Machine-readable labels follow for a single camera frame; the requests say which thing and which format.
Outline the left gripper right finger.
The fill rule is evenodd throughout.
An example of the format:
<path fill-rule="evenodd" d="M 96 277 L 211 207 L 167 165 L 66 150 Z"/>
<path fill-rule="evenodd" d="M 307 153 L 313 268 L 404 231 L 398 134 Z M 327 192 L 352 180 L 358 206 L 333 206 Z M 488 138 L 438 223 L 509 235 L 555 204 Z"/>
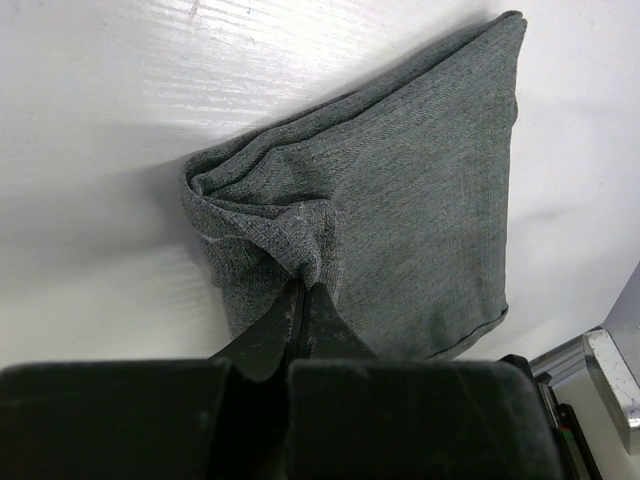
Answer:
<path fill-rule="evenodd" d="M 292 479 L 560 479 L 525 358 L 384 362 L 356 345 L 323 285 L 305 294 L 288 369 Z"/>

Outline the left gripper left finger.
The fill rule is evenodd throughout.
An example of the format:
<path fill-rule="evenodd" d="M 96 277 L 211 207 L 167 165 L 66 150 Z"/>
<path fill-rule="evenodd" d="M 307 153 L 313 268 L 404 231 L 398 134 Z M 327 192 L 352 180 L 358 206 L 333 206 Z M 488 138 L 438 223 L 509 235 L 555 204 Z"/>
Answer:
<path fill-rule="evenodd" d="M 208 359 L 23 363 L 1 372 L 5 479 L 248 479 L 282 445 L 305 289 Z"/>

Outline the grey cloth napkin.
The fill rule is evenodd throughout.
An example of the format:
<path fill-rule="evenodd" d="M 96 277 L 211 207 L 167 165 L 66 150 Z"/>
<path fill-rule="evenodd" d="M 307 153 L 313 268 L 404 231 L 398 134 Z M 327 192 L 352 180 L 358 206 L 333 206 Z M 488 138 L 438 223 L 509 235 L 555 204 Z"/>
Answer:
<path fill-rule="evenodd" d="M 452 358 L 508 311 L 518 57 L 509 11 L 346 95 L 192 157 L 181 198 L 230 332 L 324 284 L 385 359 Z"/>

